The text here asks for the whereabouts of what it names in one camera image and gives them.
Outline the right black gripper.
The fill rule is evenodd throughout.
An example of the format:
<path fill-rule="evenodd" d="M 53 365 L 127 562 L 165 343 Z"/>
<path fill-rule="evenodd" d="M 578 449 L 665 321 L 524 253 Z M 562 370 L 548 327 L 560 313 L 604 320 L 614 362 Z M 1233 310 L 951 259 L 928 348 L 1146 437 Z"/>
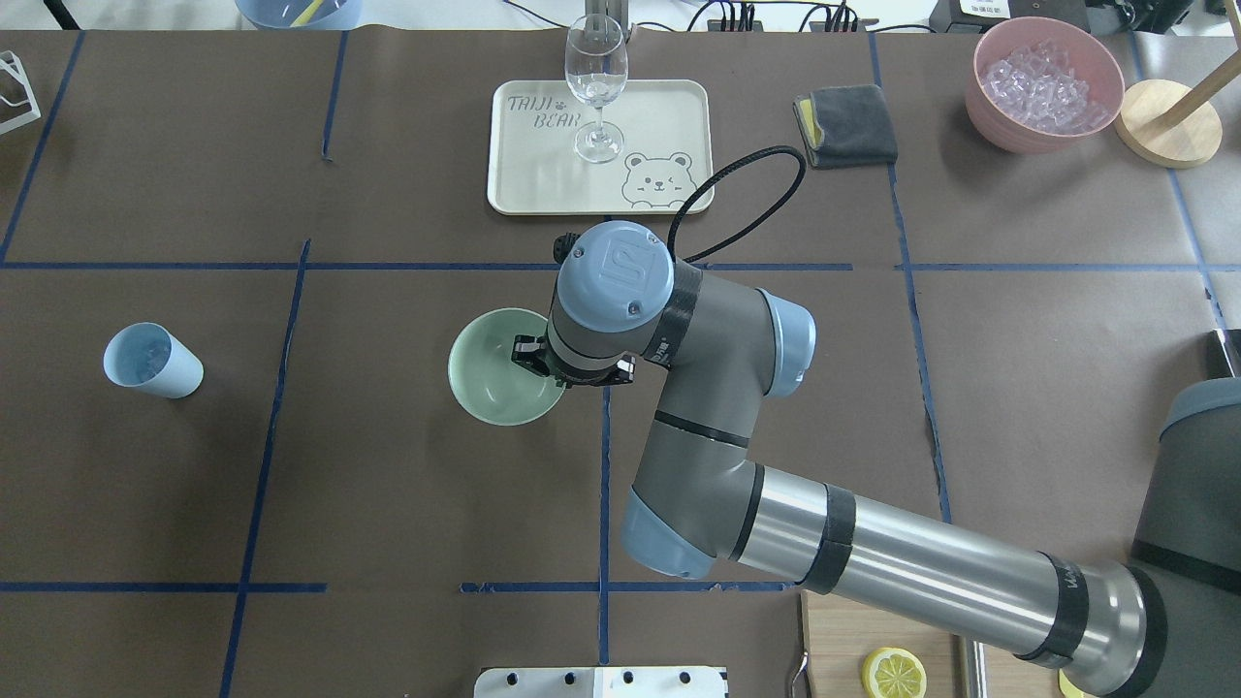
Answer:
<path fill-rule="evenodd" d="M 550 378 L 563 389 L 628 385 L 634 380 L 637 366 L 635 356 L 624 353 L 596 359 L 578 355 L 568 348 L 557 349 L 550 334 L 517 334 L 511 348 L 511 361 L 540 378 Z"/>

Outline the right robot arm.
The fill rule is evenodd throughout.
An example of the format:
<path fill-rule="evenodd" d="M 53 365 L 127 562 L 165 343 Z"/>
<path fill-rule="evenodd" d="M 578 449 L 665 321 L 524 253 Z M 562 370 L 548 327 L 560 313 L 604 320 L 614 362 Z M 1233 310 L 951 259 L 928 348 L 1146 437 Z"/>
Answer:
<path fill-rule="evenodd" d="M 1060 669 L 1100 697 L 1239 694 L 1239 379 L 1170 396 L 1186 270 L 902 265 L 908 337 L 807 309 L 630 221 L 563 235 L 547 327 L 503 358 L 562 386 L 666 373 L 620 542 L 697 580 L 731 560 Z M 1160 443 L 1129 455 L 1121 417 Z"/>

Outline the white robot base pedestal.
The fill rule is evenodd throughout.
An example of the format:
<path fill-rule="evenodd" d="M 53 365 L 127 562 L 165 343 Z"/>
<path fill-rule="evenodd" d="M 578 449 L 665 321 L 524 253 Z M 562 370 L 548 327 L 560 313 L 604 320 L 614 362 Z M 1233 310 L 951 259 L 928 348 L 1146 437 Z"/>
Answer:
<path fill-rule="evenodd" d="M 483 671 L 474 697 L 728 697 L 727 671 L 705 664 L 511 667 Z"/>

